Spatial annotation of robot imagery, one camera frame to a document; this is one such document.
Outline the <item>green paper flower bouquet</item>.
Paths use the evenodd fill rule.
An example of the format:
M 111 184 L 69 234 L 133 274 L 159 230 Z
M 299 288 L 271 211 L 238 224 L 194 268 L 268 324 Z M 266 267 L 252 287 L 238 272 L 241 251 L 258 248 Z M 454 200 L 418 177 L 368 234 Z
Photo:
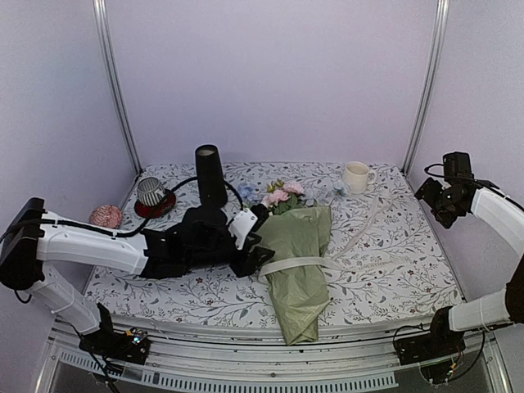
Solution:
M 258 234 L 274 252 L 259 272 L 289 346 L 318 340 L 318 319 L 330 302 L 323 272 L 332 212 L 296 181 L 272 181 L 262 204 L 270 216 Z

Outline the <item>white printed ribbon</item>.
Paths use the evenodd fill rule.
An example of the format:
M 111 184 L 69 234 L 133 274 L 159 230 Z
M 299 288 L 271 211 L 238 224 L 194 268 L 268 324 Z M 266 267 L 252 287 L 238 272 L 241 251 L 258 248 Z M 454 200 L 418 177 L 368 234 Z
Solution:
M 350 266 L 348 263 L 343 262 L 341 257 L 353 247 L 355 247 L 361 237 L 370 229 L 375 222 L 377 216 L 386 210 L 389 210 L 393 206 L 393 202 L 396 200 L 396 196 L 388 193 L 381 192 L 373 198 L 368 217 L 364 222 L 364 225 L 359 229 L 356 234 L 349 240 L 345 247 L 335 254 L 332 258 L 325 258 L 320 256 L 306 256 L 306 257 L 293 257 L 285 260 L 279 260 L 272 263 L 264 264 L 258 274 L 258 282 L 267 285 L 267 276 L 271 273 L 283 271 L 285 269 L 298 268 L 304 266 L 319 266 L 326 269 L 333 269 L 341 272 L 361 272 L 366 269 L 374 269 L 388 265 L 401 265 L 407 264 L 410 258 L 401 256 L 390 256 L 388 260 L 381 260 L 377 263 L 371 263 L 366 265 Z

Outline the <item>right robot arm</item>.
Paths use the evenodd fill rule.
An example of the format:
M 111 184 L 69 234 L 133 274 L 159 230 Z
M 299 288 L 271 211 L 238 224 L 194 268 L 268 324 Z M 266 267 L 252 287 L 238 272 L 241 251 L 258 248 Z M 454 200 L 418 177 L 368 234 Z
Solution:
M 483 283 L 493 290 L 475 290 L 480 297 L 436 311 L 431 333 L 423 349 L 431 357 L 442 356 L 454 345 L 455 336 L 476 329 L 494 330 L 523 323 L 523 208 L 486 181 L 460 179 L 444 187 L 433 178 L 415 192 L 426 202 L 438 224 L 450 228 L 456 219 L 471 215 L 479 224 L 460 224 L 469 231 L 459 238 L 472 255 L 466 258 L 471 268 L 475 257 L 481 271 L 491 274 Z

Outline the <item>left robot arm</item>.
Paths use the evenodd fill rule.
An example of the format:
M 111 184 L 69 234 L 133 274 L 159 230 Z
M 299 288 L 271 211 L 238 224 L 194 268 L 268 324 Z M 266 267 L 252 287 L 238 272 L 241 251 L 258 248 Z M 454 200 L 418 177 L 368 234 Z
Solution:
M 166 230 L 141 225 L 131 232 L 63 219 L 31 198 L 1 237 L 1 283 L 42 301 L 104 355 L 122 346 L 109 311 L 81 295 L 51 265 L 72 262 L 117 269 L 140 278 L 180 278 L 192 269 L 226 264 L 239 278 L 253 274 L 274 252 L 257 230 L 269 217 L 257 205 L 232 219 L 220 209 L 188 209 Z

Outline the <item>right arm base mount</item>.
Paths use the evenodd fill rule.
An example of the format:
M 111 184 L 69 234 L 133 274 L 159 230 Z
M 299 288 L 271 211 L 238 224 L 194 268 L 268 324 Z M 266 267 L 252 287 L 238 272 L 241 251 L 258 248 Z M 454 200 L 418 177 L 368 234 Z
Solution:
M 455 332 L 449 327 L 450 310 L 451 306 L 437 310 L 427 330 L 423 328 L 422 324 L 398 327 L 392 339 L 393 348 L 401 365 L 415 364 L 446 355 L 458 355 L 457 359 L 451 360 L 449 367 L 440 375 L 437 374 L 437 371 L 444 370 L 441 366 L 430 365 L 420 368 L 421 375 L 425 381 L 434 386 L 448 384 L 468 375 L 477 365 L 486 344 L 486 333 L 483 332 L 481 347 L 476 357 L 466 369 L 461 373 L 456 373 L 459 360 L 464 356 L 466 345 L 463 339 L 464 332 Z M 418 329 L 422 334 L 397 339 L 398 333 L 405 329 Z

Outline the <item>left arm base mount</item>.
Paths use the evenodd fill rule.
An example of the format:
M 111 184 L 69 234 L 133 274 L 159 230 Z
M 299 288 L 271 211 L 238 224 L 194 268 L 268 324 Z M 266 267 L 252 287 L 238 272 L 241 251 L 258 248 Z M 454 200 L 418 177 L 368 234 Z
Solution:
M 97 304 L 97 309 L 101 317 L 98 329 L 89 334 L 81 334 L 79 348 L 105 359 L 144 365 L 151 346 L 147 332 L 137 327 L 117 332 L 113 327 L 110 311 L 100 303 Z

